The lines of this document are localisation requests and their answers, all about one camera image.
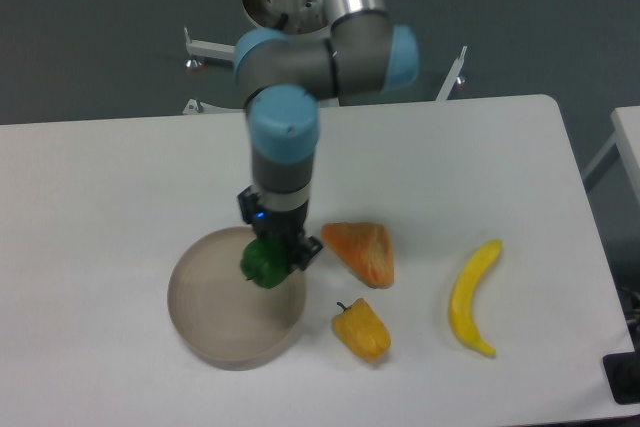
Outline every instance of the toy vegetable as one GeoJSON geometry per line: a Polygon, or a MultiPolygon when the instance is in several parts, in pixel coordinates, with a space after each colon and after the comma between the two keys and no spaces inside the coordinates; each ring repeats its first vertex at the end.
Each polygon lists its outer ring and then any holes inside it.
{"type": "Polygon", "coordinates": [[[255,239],[244,249],[240,269],[247,280],[265,289],[280,284],[289,275],[287,252],[277,239],[255,239]]]}
{"type": "Polygon", "coordinates": [[[458,340],[470,349],[487,357],[496,355],[496,349],[480,336],[473,319],[471,304],[478,282],[496,262],[502,252],[502,240],[486,242],[469,259],[458,276],[449,298],[449,325],[458,340]]]}
{"type": "Polygon", "coordinates": [[[391,346],[389,331],[364,299],[351,307],[338,302],[343,312],[331,321],[338,338],[358,357],[372,362],[391,346]]]}
{"type": "Polygon", "coordinates": [[[338,222],[322,226],[322,240],[369,287],[393,283],[393,248],[383,225],[338,222]]]}

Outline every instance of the toy banana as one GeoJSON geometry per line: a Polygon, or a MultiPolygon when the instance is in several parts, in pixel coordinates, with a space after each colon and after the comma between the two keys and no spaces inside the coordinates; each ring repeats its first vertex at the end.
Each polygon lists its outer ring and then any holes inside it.
{"type": "Polygon", "coordinates": [[[473,320],[471,304],[478,281],[495,263],[502,251],[502,240],[490,240],[475,251],[458,276],[449,298],[449,325],[455,336],[467,347],[487,357],[494,357],[496,349],[480,336],[473,320]]]}

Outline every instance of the round dish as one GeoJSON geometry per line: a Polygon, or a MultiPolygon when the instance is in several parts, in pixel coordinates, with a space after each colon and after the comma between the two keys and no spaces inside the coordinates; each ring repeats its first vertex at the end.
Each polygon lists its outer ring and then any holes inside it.
{"type": "Polygon", "coordinates": [[[268,290],[245,279],[239,264],[253,239],[246,227],[207,235],[184,253],[169,281],[176,330],[202,358],[225,369],[253,368],[282,353],[304,310],[299,270],[268,290]]]}

